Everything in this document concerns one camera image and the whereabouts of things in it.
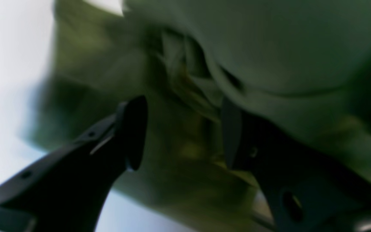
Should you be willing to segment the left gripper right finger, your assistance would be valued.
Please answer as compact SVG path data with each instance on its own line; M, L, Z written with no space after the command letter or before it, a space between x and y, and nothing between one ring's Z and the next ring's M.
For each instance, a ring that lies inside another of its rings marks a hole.
M371 183L224 98L228 169L252 173L278 232L371 232Z

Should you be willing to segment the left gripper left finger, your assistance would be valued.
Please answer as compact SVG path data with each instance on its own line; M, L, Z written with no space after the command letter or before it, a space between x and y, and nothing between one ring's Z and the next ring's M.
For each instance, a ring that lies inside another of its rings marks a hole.
M122 102L75 141L0 185L0 232L93 232L112 185L143 157L148 106Z

